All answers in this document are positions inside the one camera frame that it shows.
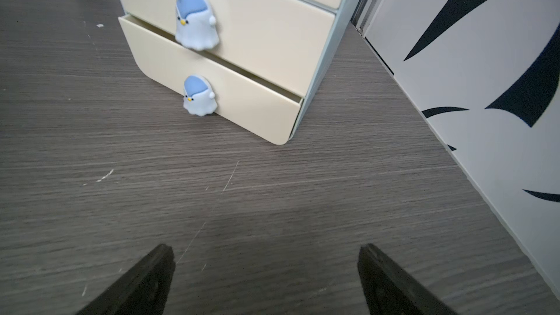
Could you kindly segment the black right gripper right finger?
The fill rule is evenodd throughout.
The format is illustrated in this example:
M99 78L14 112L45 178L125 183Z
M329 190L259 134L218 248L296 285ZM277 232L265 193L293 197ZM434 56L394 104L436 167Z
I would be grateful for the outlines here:
M373 244L360 247L357 268L371 314L456 315Z

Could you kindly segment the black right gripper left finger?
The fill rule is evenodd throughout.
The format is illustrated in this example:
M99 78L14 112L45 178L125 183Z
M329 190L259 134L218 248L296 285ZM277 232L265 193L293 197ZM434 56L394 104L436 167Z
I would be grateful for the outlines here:
M173 249L159 244L79 314L162 314L176 263Z

